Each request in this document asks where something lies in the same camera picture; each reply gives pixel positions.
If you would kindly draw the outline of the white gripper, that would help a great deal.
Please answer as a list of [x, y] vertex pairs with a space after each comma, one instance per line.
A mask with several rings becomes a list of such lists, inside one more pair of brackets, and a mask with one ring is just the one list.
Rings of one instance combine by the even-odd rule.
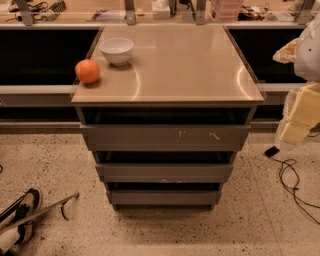
[[[295, 61], [298, 39], [277, 50], [272, 59], [287, 64]], [[283, 119], [278, 128], [281, 144], [295, 146], [320, 123], [320, 84], [308, 83], [299, 90], [290, 90], [284, 105]]]

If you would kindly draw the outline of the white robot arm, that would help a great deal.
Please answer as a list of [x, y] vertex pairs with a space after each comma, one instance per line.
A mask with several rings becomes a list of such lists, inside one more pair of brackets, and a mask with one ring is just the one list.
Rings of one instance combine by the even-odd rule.
[[293, 63], [294, 73], [307, 81], [299, 90], [288, 93], [277, 130], [280, 146], [291, 148], [320, 123], [320, 14], [272, 59], [283, 64]]

